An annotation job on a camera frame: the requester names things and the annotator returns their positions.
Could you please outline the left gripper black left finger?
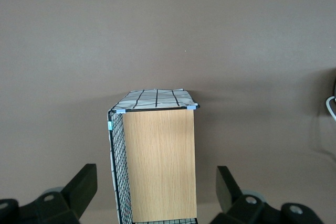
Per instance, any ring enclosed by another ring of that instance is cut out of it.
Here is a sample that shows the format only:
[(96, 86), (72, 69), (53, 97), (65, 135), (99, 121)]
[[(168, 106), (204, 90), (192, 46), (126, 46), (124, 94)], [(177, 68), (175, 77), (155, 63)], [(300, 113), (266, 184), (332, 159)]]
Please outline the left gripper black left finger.
[(61, 191), (44, 193), (24, 206), (2, 199), (1, 223), (79, 223), (97, 189), (97, 166), (86, 164)]

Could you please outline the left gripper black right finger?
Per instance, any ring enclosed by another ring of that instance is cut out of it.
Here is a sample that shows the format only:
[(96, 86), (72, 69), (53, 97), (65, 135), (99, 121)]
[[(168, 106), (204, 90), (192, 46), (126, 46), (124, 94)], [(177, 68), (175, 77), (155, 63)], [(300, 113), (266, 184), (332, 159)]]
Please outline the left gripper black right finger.
[(290, 202), (278, 210), (255, 195), (244, 194), (226, 166), (217, 167), (216, 196), (222, 212), (211, 223), (322, 223), (305, 205)]

